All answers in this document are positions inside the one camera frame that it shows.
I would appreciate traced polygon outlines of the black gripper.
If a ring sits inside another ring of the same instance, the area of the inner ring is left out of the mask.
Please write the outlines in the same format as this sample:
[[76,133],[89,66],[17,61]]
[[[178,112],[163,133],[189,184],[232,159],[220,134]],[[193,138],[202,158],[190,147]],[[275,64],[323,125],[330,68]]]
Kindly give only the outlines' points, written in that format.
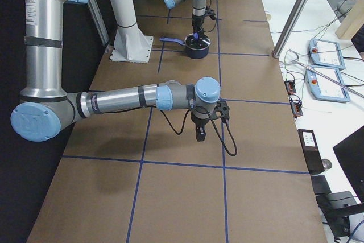
[[196,141],[203,142],[205,141],[206,131],[205,125],[209,122],[209,118],[200,118],[192,112],[191,120],[195,124],[196,131]]
[[192,27],[194,40],[199,39],[199,30],[203,30],[204,16],[203,15],[192,15]]

